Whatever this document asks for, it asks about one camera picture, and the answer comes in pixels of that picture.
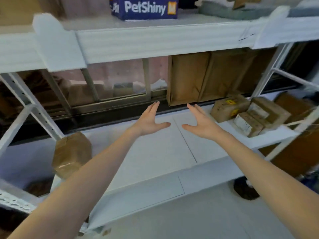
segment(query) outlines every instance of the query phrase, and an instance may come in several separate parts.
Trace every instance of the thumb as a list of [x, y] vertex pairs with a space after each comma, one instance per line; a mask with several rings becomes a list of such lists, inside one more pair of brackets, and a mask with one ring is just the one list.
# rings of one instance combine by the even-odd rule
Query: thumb
[[186, 131], [189, 131], [189, 132], [191, 132], [191, 133], [196, 134], [196, 128], [197, 128], [197, 126], [191, 126], [191, 125], [188, 125], [188, 124], [183, 124], [183, 125], [181, 125], [181, 127], [182, 127], [183, 129], [185, 129]]
[[160, 124], [156, 124], [156, 128], [159, 131], [159, 130], [162, 130], [164, 128], [168, 128], [170, 125], [171, 125], [171, 123], [169, 123], [169, 122], [163, 122]]

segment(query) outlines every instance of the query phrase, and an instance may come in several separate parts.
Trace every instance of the gray floor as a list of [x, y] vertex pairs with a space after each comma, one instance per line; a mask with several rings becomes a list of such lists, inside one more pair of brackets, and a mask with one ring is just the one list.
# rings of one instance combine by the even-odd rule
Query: gray floor
[[247, 201], [221, 184], [120, 219], [104, 239], [284, 238], [293, 236], [258, 198]]

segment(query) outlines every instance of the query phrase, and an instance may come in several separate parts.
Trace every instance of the bare arm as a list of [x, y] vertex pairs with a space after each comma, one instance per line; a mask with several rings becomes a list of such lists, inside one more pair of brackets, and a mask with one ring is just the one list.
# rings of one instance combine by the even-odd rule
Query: bare arm
[[263, 160], [224, 131], [203, 109], [188, 104], [197, 126], [183, 125], [197, 136], [213, 140], [233, 159], [270, 209], [298, 238], [319, 235], [319, 195], [281, 169]]
[[63, 182], [9, 239], [74, 238], [135, 140], [170, 126], [170, 123], [155, 124], [158, 105], [159, 102], [150, 105], [117, 141]]

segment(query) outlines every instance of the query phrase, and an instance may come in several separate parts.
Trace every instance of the forearm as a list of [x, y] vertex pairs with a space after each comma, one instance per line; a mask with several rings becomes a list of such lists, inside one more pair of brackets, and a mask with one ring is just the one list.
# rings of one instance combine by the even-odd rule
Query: forearm
[[315, 238], [319, 224], [319, 196], [263, 160], [231, 134], [216, 142], [229, 154], [273, 212], [297, 237]]
[[[138, 134], [131, 129], [93, 157], [31, 213], [10, 239], [72, 238], [111, 183]], [[37, 230], [30, 225], [37, 225]]]

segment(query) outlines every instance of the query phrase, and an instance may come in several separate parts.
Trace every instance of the person's left hand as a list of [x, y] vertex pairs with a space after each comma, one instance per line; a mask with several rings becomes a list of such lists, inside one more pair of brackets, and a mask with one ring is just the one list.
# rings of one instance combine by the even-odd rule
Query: person's left hand
[[133, 126], [130, 127], [130, 129], [137, 132], [139, 136], [144, 136], [169, 127], [171, 125], [169, 122], [164, 122], [160, 124], [155, 123], [155, 115], [157, 108], [159, 107], [159, 104], [160, 102], [158, 101], [148, 106], [148, 108], [143, 112], [141, 117]]

